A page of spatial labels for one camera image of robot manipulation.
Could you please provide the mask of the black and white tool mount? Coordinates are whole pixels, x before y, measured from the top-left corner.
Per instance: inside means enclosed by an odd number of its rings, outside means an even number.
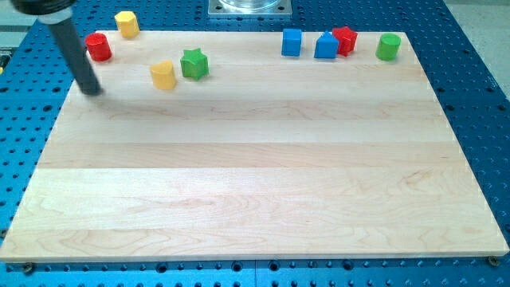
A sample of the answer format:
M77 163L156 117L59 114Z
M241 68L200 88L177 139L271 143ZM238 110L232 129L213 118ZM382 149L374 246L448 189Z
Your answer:
M37 16L46 25L55 25L72 17L76 0L10 0L14 9L23 14Z

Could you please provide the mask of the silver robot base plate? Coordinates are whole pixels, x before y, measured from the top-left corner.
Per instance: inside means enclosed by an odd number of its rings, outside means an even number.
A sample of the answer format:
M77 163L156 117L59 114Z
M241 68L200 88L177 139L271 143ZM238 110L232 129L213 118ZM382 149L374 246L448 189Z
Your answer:
M208 14L214 17L290 16L291 0L209 0Z

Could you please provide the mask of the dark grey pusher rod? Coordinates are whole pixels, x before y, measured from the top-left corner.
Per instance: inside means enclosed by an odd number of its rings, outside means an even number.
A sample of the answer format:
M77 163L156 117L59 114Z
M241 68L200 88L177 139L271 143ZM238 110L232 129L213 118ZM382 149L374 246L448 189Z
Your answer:
M99 95L101 93L100 82L94 73L86 55L86 49L72 20L67 18L56 24L48 24L48 27L79 89L85 95Z

